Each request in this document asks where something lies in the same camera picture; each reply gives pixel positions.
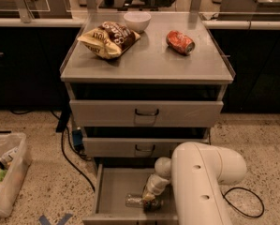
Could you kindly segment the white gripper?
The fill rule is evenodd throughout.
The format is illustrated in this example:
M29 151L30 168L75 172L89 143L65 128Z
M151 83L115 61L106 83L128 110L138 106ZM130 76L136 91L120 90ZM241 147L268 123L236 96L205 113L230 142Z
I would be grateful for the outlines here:
M142 199L146 202L154 200L155 196L160 195L169 183L169 179L162 178L155 173L151 174L143 189Z

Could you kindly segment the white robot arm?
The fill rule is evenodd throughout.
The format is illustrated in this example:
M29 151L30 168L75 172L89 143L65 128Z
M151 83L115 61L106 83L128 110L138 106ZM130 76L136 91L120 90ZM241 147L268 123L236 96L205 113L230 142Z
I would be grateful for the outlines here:
M220 187L240 183L246 173L246 163L238 152L184 142L171 157L156 161L142 198L152 201L171 185L179 225L232 225Z

